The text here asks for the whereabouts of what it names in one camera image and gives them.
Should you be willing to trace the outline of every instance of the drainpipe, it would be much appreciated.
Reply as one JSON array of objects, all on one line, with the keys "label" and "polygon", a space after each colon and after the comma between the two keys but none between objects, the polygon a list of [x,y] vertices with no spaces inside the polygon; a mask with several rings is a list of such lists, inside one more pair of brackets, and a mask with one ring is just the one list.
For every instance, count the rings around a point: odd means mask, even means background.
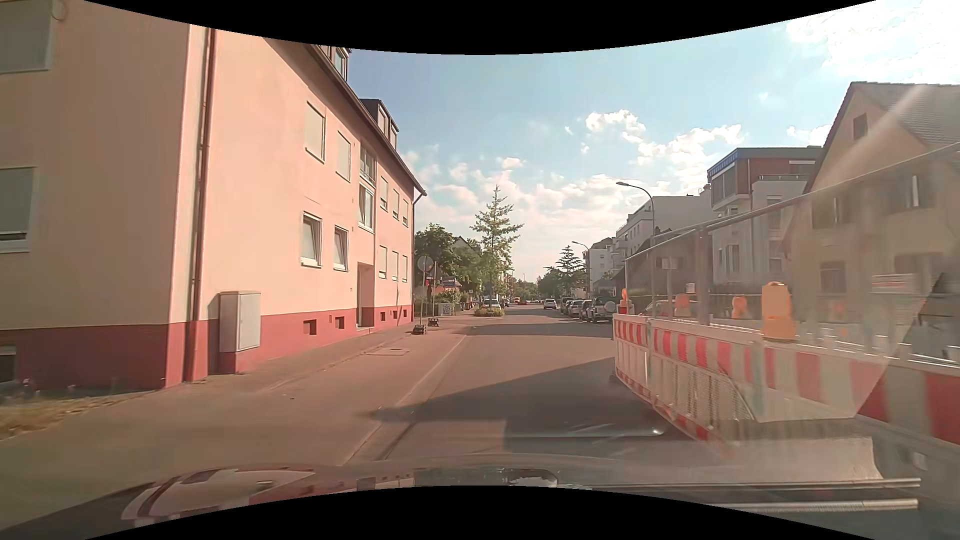
[{"label": "drainpipe", "polygon": [[210,162],[210,118],[213,102],[213,74],[217,61],[217,31],[206,29],[204,45],[204,80],[199,126],[200,144],[197,147],[197,181],[194,191],[193,238],[189,297],[187,299],[186,339],[184,340],[183,381],[193,381],[197,363],[197,327],[200,325],[201,276],[204,270],[204,225],[206,224],[206,181]]},{"label": "drainpipe", "polygon": [[[410,277],[413,278],[417,275],[417,254],[415,248],[417,246],[417,226],[414,223],[417,217],[417,202],[423,197],[423,192],[414,199],[413,211],[410,212],[410,258],[414,264],[414,271],[411,273]],[[410,282],[410,321],[414,320],[414,298],[416,297],[414,291],[417,289],[417,280]]]}]

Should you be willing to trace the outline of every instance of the white car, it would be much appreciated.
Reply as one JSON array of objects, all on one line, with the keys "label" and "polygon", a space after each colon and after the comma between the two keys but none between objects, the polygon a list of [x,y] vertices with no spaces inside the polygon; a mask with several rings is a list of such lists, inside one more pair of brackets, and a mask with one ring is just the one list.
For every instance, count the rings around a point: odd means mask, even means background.
[{"label": "white car", "polygon": [[566,314],[571,317],[580,317],[580,308],[584,305],[583,300],[573,300],[570,301],[570,307],[567,308]]}]

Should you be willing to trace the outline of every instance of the fence post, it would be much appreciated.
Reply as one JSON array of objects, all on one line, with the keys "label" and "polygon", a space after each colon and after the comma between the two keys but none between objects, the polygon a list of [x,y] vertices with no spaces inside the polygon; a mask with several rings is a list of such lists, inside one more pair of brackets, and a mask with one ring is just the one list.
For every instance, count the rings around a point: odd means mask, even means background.
[{"label": "fence post", "polygon": [[710,324],[710,251],[709,233],[700,227],[694,242],[694,268],[696,271],[697,321],[702,325]]}]

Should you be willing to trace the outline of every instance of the apartment building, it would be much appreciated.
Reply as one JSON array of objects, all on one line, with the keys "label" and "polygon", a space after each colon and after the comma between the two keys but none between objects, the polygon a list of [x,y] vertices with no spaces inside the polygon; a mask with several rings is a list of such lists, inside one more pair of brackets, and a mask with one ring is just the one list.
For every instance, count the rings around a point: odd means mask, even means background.
[{"label": "apartment building", "polygon": [[[708,169],[712,218],[737,215],[804,192],[823,154],[819,146],[736,148]],[[711,233],[713,283],[749,292],[787,281],[783,232],[793,209],[741,221]]]},{"label": "apartment building", "polygon": [[349,49],[83,0],[0,35],[7,379],[162,388],[412,322],[425,193]]}]

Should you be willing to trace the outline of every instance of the metal fence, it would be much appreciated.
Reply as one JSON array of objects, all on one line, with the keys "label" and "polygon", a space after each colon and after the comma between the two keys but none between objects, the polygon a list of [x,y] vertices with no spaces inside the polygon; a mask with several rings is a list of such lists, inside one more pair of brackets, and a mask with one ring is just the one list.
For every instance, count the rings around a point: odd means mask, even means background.
[{"label": "metal fence", "polygon": [[821,174],[807,193],[806,178],[757,175],[745,193],[710,201],[713,219],[628,254],[635,312],[672,318],[677,295],[688,294],[687,318],[759,329],[763,286],[782,282],[804,342],[948,358],[960,345],[958,151],[951,144],[847,178]]}]

